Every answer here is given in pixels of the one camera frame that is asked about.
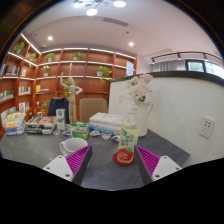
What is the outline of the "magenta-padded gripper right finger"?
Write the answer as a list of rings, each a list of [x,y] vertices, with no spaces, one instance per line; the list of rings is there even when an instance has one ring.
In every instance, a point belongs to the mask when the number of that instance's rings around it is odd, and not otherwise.
[[[134,158],[144,185],[181,170],[181,167],[167,155],[159,157],[138,145],[134,149]]]

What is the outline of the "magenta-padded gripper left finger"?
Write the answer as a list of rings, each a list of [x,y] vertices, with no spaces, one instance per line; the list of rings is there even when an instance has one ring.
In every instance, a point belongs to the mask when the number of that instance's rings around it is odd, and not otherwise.
[[[44,167],[44,170],[80,185],[90,164],[91,156],[92,146],[87,145],[68,156],[57,156]]]

